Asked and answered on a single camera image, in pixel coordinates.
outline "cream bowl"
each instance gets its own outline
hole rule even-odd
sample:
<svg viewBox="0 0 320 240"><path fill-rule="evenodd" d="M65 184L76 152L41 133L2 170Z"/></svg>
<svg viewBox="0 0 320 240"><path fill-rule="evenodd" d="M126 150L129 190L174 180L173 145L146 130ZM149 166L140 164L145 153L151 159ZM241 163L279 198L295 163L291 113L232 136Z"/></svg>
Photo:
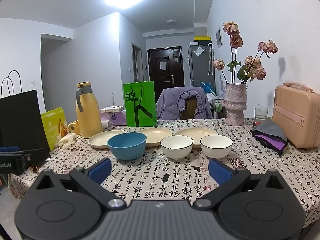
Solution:
<svg viewBox="0 0 320 240"><path fill-rule="evenodd" d="M209 158L222 159L228 155L233 140L223 135L208 135L200 140L202 153Z"/></svg>
<svg viewBox="0 0 320 240"><path fill-rule="evenodd" d="M186 157L192 149L193 139L184 135L163 138L160 142L163 153L174 160Z"/></svg>

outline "purple cloth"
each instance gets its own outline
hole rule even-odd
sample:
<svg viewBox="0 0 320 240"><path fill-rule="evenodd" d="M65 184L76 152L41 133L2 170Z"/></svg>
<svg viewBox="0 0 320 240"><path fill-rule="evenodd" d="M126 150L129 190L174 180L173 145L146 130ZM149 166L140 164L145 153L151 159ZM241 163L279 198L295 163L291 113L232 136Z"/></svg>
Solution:
<svg viewBox="0 0 320 240"><path fill-rule="evenodd" d="M281 151L285 146L284 141L281 138L278 138L275 136L266 136L263 134L256 134L255 137L264 139L268 143L272 144L275 148L279 149L279 151Z"/></svg>
<svg viewBox="0 0 320 240"><path fill-rule="evenodd" d="M156 111L159 120L178 120L180 112L186 108L186 100L197 98L195 119L210 119L212 113L209 101L201 87L166 88L162 91L157 103Z"/></svg>

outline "glass cup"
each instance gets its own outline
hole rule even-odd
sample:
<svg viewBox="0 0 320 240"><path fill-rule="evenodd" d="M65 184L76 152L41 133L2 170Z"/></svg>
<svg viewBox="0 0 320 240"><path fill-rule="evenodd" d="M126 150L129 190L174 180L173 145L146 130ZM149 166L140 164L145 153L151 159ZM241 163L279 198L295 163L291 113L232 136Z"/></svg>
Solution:
<svg viewBox="0 0 320 240"><path fill-rule="evenodd" d="M254 117L256 118L256 122L264 122L268 117L268 108L258 106L255 107Z"/></svg>

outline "white box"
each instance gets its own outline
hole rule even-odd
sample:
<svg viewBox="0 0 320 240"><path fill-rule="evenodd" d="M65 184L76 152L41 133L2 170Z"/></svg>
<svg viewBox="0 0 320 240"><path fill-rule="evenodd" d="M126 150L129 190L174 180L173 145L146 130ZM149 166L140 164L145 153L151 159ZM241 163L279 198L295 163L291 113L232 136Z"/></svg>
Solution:
<svg viewBox="0 0 320 240"><path fill-rule="evenodd" d="M124 109L124 106L107 106L107 107L101 109L101 112L115 113L115 112L121 112L123 109Z"/></svg>

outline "gray handle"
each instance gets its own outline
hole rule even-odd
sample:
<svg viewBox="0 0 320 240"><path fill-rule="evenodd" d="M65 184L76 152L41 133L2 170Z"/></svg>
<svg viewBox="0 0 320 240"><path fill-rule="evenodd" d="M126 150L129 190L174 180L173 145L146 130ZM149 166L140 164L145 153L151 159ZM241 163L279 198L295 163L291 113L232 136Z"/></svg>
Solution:
<svg viewBox="0 0 320 240"><path fill-rule="evenodd" d="M76 98L77 98L78 108L79 108L80 112L83 112L83 107L81 106L81 101L80 101L80 90L81 90L81 87L78 88L76 91Z"/></svg>
<svg viewBox="0 0 320 240"><path fill-rule="evenodd" d="M171 79L171 84L174 85L174 76L171 75L171 78L169 78L169 79Z"/></svg>

